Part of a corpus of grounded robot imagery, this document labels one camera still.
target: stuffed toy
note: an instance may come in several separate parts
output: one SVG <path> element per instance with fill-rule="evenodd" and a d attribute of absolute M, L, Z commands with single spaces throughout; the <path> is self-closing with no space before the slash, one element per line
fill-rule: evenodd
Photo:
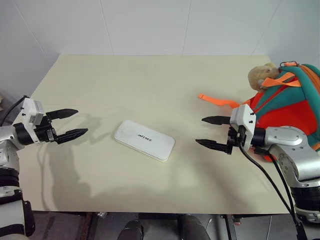
<path fill-rule="evenodd" d="M 269 62 L 263 66 L 256 66 L 250 70 L 248 80 L 251 88 L 259 93 L 264 93 L 268 87 L 262 86 L 266 78 L 275 79 L 279 75 L 276 65 Z"/>

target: beige tabletop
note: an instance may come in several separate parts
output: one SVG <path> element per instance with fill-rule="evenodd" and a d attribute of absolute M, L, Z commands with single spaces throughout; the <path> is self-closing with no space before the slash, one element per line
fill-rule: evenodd
<path fill-rule="evenodd" d="M 195 142 L 226 143 L 228 126 L 201 122 L 229 116 L 231 108 L 199 93 L 241 103 L 255 91 L 249 70 L 267 56 L 61 55 L 32 98 L 46 112 L 73 108 L 54 120 L 58 133 L 88 128 L 57 145 L 30 145 L 19 152 L 20 185 L 33 210 L 207 214 L 286 213 L 271 184 L 241 152 L 232 155 Z M 169 160 L 160 162 L 114 140 L 124 120 L 173 137 Z M 282 193 L 272 164 L 258 161 Z"/>

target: gray floor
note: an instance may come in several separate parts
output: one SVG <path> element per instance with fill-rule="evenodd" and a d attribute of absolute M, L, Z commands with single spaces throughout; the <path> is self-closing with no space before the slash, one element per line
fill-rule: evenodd
<path fill-rule="evenodd" d="M 84 222 L 83 216 L 59 212 L 36 212 L 36 231 L 31 240 L 77 240 Z M 219 215 L 194 214 L 204 227 L 207 227 L 211 240 L 228 240 L 225 220 Z M 111 212 L 105 218 L 99 218 L 94 240 L 117 240 L 125 224 L 138 218 L 137 213 Z M 176 220 L 140 220 L 144 226 L 144 240 L 179 240 Z M 238 240 L 265 240 L 270 216 L 249 217 L 235 226 Z M 306 227 L 308 239 L 320 238 L 320 225 Z M 269 240 L 294 240 L 296 230 L 288 214 L 273 215 Z"/>

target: white wall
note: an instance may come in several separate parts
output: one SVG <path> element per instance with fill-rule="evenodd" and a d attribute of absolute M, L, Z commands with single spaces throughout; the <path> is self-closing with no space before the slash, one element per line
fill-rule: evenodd
<path fill-rule="evenodd" d="M 0 93 L 59 54 L 259 55 L 319 65 L 319 0 L 0 0 Z"/>

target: black cable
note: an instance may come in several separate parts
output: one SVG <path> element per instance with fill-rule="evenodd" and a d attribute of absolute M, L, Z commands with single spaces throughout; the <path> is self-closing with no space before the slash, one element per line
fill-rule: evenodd
<path fill-rule="evenodd" d="M 2 125 L 4 124 L 6 118 L 8 117 L 8 115 L 11 113 L 11 111 L 18 106 L 23 100 L 25 100 L 25 98 L 29 98 L 28 96 L 24 95 L 22 98 L 20 98 L 15 104 L 13 104 L 9 110 L 5 113 L 1 123 L 0 123 L 0 127 L 2 127 Z"/>
<path fill-rule="evenodd" d="M 282 174 L 277 162 L 276 162 L 276 159 L 274 158 L 274 156 L 272 156 L 270 153 L 268 154 L 268 156 L 271 158 L 272 162 L 273 162 L 273 165 L 275 166 L 275 169 L 276 171 L 278 172 L 280 178 L 281 178 L 281 181 L 284 185 L 284 188 L 285 188 L 285 191 L 286 191 L 286 194 L 288 195 L 288 199 L 289 199 L 289 202 L 290 202 L 290 208 L 291 208 L 291 216 L 292 216 L 292 219 L 293 219 L 293 222 L 295 225 L 297 225 L 297 219 L 296 219 L 296 215 L 295 215 L 295 206 L 294 206 L 294 202 L 292 201 L 292 197 L 291 197 L 291 194 L 290 194 L 290 191 L 289 191 L 289 188 L 288 188 L 288 185 L 286 183 L 286 180 L 285 180 L 285 177 L 284 175 Z"/>
<path fill-rule="evenodd" d="M 239 148 L 240 151 L 242 152 L 242 154 L 250 161 L 252 162 L 254 165 L 256 165 L 262 172 L 263 174 L 266 176 L 266 178 L 269 180 L 269 182 L 272 184 L 273 188 L 275 189 L 276 193 L 278 194 L 278 196 L 280 197 L 281 201 L 283 202 L 283 204 L 285 205 L 286 209 L 289 211 L 289 213 L 292 215 L 291 209 L 288 206 L 286 200 L 284 199 L 284 197 L 282 196 L 281 192 L 279 191 L 277 185 L 275 184 L 275 182 L 272 180 L 272 178 L 270 177 L 270 175 L 267 173 L 267 171 L 259 164 L 257 163 L 252 157 L 250 157 L 248 155 L 248 153 L 244 150 L 244 147 L 242 146 L 242 144 L 239 144 Z"/>

